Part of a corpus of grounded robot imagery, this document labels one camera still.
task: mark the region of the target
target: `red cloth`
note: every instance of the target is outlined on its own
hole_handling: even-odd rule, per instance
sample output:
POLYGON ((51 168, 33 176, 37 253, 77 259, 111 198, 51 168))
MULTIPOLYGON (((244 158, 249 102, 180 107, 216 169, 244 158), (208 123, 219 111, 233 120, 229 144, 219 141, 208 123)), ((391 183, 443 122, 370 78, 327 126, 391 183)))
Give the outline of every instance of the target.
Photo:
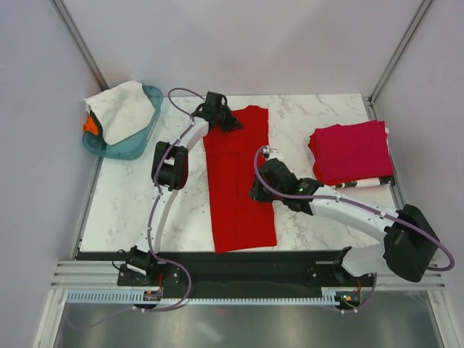
POLYGON ((233 114, 243 129, 224 133, 216 127, 204 137, 217 253, 277 245, 272 204, 257 203, 248 196, 254 181, 254 154, 269 144, 268 110, 249 106, 233 114))
POLYGON ((315 177, 326 185, 394 173, 383 121, 316 129, 308 147, 315 157, 315 177))

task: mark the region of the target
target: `plastic tray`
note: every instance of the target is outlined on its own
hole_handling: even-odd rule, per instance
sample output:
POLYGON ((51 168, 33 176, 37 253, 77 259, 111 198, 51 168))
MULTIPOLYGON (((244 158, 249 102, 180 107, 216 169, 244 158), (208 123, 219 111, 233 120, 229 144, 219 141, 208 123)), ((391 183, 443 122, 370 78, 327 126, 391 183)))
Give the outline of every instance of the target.
POLYGON ((150 124, 126 140, 111 146, 106 144, 103 138, 85 132, 82 137, 82 143, 87 150, 97 156, 114 158, 117 160, 134 160, 144 153, 158 118, 160 118, 163 95, 162 92, 154 86, 143 85, 142 88, 154 106, 154 114, 150 124))

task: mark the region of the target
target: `gray wall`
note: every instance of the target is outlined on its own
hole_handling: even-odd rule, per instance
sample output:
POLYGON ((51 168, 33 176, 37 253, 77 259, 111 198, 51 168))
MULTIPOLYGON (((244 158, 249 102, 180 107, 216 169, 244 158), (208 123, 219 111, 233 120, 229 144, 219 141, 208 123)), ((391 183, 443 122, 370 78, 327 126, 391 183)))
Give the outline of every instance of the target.
POLYGON ((48 0, 2 1, 0 47, 0 346, 26 348, 83 209, 82 99, 98 90, 48 0))
POLYGON ((464 2, 435 1, 377 107, 409 202, 456 258, 444 275, 464 324, 464 2))
POLYGON ((64 0, 110 86, 369 94, 421 0, 64 0))

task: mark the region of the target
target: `marble table surface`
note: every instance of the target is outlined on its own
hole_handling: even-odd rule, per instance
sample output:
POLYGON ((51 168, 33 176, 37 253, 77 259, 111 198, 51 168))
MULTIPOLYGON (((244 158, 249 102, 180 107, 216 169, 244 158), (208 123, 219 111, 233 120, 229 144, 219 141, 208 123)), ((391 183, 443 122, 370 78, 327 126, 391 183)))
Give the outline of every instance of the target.
MULTIPOLYGON (((200 100, 179 97, 175 102, 194 111, 200 100)), ((250 104, 269 110, 270 146, 284 155, 286 165, 297 177, 313 177, 314 159, 307 143, 316 128, 368 120, 359 94, 228 96, 228 103, 232 110, 250 104)), ((80 245, 82 252, 128 250, 136 243, 139 234, 146 230, 154 197, 150 172, 155 144, 172 141, 188 122, 187 116, 166 99, 141 157, 134 161, 103 160, 80 245)), ((172 205, 162 237, 162 251, 214 251, 202 141, 191 150, 188 162, 188 181, 172 205)), ((387 186, 340 191, 372 204, 394 206, 387 186)), ((280 202, 274 202, 273 208, 278 245, 253 250, 341 249, 376 243, 353 228, 322 217, 292 212, 280 202)))

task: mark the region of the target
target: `white towel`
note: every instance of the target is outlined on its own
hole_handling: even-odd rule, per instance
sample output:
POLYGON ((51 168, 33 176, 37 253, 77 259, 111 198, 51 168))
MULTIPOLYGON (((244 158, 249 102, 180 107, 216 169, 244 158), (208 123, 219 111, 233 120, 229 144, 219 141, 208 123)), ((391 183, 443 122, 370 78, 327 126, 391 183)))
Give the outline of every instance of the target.
POLYGON ((109 145, 144 129, 154 113, 153 104, 137 81, 121 83, 84 100, 87 112, 91 110, 98 118, 103 128, 103 139, 109 145))

